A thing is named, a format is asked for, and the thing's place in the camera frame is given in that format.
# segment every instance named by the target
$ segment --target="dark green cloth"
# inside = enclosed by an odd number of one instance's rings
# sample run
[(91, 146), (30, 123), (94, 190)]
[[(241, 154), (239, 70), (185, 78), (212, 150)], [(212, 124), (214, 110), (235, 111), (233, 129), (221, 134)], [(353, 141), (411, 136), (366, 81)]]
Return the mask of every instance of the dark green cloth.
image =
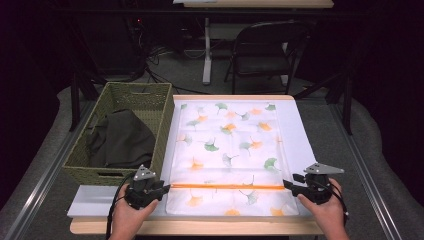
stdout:
[(90, 167), (150, 167), (155, 136), (132, 110), (124, 109), (102, 119), (87, 137), (87, 146)]

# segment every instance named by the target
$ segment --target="orange stripe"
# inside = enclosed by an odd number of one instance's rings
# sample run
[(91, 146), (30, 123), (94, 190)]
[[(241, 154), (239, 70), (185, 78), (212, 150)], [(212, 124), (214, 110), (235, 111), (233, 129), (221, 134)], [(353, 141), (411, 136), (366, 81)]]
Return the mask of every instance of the orange stripe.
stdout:
[(263, 190), (284, 190), (280, 185), (235, 185), (235, 184), (189, 184), (174, 183), (171, 188), (209, 188), (209, 189), (263, 189)]

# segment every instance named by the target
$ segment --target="desk leg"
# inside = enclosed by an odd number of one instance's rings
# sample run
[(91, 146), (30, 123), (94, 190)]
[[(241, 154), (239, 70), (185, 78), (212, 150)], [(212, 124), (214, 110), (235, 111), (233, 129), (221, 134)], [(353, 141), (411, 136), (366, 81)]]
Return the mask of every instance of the desk leg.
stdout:
[(211, 84), (211, 39), (209, 36), (209, 18), (205, 19), (205, 67), (203, 68), (203, 84)]

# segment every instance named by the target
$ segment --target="table surface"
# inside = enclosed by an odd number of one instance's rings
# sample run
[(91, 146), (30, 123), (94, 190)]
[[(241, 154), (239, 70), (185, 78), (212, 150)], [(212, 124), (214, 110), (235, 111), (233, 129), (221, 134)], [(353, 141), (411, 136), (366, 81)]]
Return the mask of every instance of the table surface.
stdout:
[[(184, 100), (290, 100), (284, 95), (175, 95), (178, 101)], [(107, 219), (105, 216), (74, 217), (70, 230), (74, 234), (104, 234)], [(154, 215), (140, 228), (140, 235), (319, 235), (321, 229), (310, 214), (290, 217), (191, 217)]]
[(332, 0), (216, 0), (216, 2), (182, 1), (192, 8), (332, 8)]

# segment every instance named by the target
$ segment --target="person's left hand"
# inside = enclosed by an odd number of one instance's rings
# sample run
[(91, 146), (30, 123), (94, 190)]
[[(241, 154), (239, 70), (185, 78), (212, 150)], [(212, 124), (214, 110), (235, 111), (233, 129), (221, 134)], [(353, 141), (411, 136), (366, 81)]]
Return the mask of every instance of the person's left hand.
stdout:
[(115, 210), (113, 212), (112, 220), (112, 235), (110, 240), (119, 239), (132, 239), (140, 229), (143, 221), (155, 210), (159, 201), (152, 201), (144, 209), (136, 210), (128, 205), (125, 199), (121, 199), (125, 196), (125, 190), (128, 184), (122, 186), (118, 194), (118, 202), (116, 202)]

